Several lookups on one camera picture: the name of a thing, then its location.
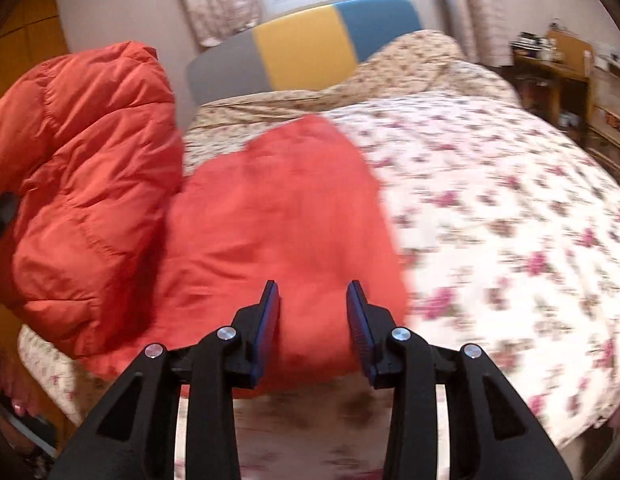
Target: quilted red fabric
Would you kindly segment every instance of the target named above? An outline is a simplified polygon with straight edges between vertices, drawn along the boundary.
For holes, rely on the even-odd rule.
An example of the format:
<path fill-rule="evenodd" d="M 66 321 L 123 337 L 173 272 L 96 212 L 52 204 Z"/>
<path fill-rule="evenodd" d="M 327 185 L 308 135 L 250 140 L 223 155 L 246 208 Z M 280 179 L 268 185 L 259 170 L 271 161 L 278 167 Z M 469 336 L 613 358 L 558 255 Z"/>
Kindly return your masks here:
<path fill-rule="evenodd" d="M 112 378 L 150 342 L 187 346 L 231 322 L 274 279 L 282 311 L 261 391 L 356 367 L 350 280 L 403 320 L 377 183 L 328 121 L 274 128 L 187 181 L 181 155 L 151 49 L 117 45 L 22 78 L 0 101 L 0 192 L 22 196 L 0 251 L 0 280 L 16 287 L 2 299 Z"/>

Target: multicolored headboard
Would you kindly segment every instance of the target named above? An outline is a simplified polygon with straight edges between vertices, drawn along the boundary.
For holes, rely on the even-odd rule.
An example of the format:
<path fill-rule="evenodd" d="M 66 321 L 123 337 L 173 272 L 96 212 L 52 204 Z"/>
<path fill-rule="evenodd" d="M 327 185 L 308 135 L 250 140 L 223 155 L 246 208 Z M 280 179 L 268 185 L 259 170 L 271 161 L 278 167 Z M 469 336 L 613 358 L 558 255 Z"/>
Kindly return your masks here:
<path fill-rule="evenodd" d="M 395 38 L 421 30 L 409 0 L 349 0 L 246 30 L 187 66 L 197 105 L 272 90 L 321 90 Z"/>

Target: bed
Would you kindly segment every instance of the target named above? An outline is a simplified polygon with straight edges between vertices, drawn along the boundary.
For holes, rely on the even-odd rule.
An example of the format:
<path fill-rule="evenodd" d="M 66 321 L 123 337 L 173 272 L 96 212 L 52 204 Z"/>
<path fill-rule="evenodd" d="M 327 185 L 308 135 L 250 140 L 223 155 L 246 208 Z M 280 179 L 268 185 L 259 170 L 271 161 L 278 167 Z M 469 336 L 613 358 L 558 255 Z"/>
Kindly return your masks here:
<path fill-rule="evenodd" d="M 384 20 L 389 12 L 398 18 Z M 201 106 L 184 134 L 184 171 L 275 124 L 330 120 L 379 182 L 410 293 L 406 324 L 431 344 L 483 346 L 563 448 L 620 404 L 620 188 L 522 110 L 500 76 L 419 29 L 407 0 L 357 0 L 202 54 L 188 73 Z M 20 357 L 75 424 L 108 386 L 27 327 Z M 390 406 L 358 376 L 238 400 L 243 478 L 380 478 Z"/>

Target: wooden cabinet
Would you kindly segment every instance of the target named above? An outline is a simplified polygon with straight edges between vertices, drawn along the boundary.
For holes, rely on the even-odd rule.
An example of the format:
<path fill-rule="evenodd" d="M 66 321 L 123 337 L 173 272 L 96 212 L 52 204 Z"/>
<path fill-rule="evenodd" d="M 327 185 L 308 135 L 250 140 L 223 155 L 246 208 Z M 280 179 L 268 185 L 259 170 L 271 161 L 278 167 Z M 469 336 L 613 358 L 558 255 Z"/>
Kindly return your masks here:
<path fill-rule="evenodd" d="M 37 63 L 67 53 L 56 0 L 22 0 L 0 31 L 0 97 Z"/>

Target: beige floral bedding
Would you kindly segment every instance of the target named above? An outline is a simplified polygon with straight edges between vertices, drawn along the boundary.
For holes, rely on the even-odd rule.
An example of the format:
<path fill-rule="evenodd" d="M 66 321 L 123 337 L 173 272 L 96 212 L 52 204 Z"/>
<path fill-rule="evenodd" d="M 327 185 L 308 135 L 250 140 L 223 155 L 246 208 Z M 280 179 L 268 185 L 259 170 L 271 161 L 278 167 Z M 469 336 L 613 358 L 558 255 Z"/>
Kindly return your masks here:
<path fill-rule="evenodd" d="M 456 59 L 451 40 L 419 36 L 439 42 L 445 52 L 436 56 L 420 46 L 412 52 L 416 37 L 371 58 L 390 75 L 377 68 L 354 76 L 371 89 L 339 94 L 354 104 L 328 89 L 303 92 L 301 104 L 299 92 L 277 92 L 202 107 L 186 134 L 186 168 L 242 149 L 274 122 L 326 107 L 320 113 L 359 147 L 379 180 L 410 291 L 407 325 L 440 346 L 480 343 L 562 447 L 620 403 L 620 188 L 573 142 L 523 111 L 498 76 Z M 376 84 L 401 84 L 387 52 L 409 58 L 403 90 Z M 322 101 L 326 94 L 337 108 Z M 79 380 L 67 357 L 27 329 L 20 343 L 33 375 L 72 420 L 82 420 L 89 402 L 78 398 L 94 399 L 106 385 Z M 439 395 L 445 478 L 447 413 Z M 243 478 L 380 478 L 389 406 L 386 393 L 358 376 L 237 401 Z"/>

